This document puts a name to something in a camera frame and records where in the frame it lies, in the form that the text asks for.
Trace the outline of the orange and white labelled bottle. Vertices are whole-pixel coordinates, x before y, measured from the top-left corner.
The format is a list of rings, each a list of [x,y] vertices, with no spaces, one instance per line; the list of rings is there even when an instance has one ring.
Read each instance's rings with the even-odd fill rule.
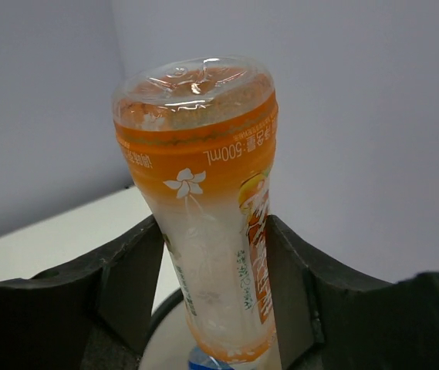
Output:
[[[156,219],[206,354],[260,368],[275,340],[266,221],[278,104],[241,56],[142,72],[113,94],[117,142]]]

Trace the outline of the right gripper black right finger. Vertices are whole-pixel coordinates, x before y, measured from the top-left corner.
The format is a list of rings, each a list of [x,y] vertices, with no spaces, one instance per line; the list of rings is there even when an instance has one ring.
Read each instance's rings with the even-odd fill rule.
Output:
[[[389,283],[313,247],[277,216],[265,229],[284,369],[439,369],[439,272]]]

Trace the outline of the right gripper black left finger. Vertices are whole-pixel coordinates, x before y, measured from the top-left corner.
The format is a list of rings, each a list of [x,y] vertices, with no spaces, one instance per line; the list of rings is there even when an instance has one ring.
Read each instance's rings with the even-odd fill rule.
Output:
[[[0,369],[135,369],[164,240],[153,217],[30,279],[0,281]]]

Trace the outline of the clear bottle blue label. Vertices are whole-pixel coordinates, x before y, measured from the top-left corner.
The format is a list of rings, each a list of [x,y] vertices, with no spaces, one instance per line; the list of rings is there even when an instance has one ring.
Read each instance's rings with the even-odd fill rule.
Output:
[[[221,362],[216,358],[207,355],[198,346],[193,347],[189,352],[187,363],[189,370],[231,369],[227,363]]]

